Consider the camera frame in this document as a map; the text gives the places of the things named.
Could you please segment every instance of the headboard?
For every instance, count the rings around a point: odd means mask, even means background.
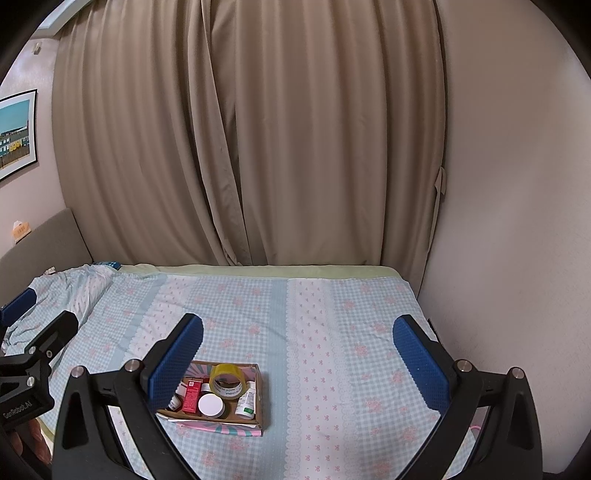
[[[67,208],[35,228],[0,258],[0,306],[25,290],[35,277],[92,263],[72,211]]]

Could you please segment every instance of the tape roll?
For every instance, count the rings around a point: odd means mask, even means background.
[[[218,397],[238,398],[246,388],[244,373],[236,365],[215,365],[209,375],[209,387]]]

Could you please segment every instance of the small label on wall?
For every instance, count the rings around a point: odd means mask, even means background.
[[[14,222],[12,226],[12,238],[14,238],[14,243],[19,243],[20,240],[25,238],[29,233],[31,233],[31,227],[29,222]]]

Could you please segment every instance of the beige curtain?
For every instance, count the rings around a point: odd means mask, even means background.
[[[382,264],[417,289],[444,127],[432,0],[98,0],[57,55],[60,181],[98,260]]]

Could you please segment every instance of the blue checkered bed sheet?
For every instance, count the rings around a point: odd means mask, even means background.
[[[266,405],[262,437],[201,432],[162,420],[165,431],[207,480],[394,479],[439,419],[425,405],[392,343],[392,324],[411,314],[434,339],[400,278],[324,280],[164,273],[130,274],[85,265],[36,278],[37,305],[10,328],[7,354],[62,310],[80,330],[53,362],[54,431],[70,370],[119,369],[142,358],[186,312],[205,326],[196,359],[259,364]],[[150,473],[121,413],[113,419],[140,475]],[[466,435],[447,476],[462,470]]]

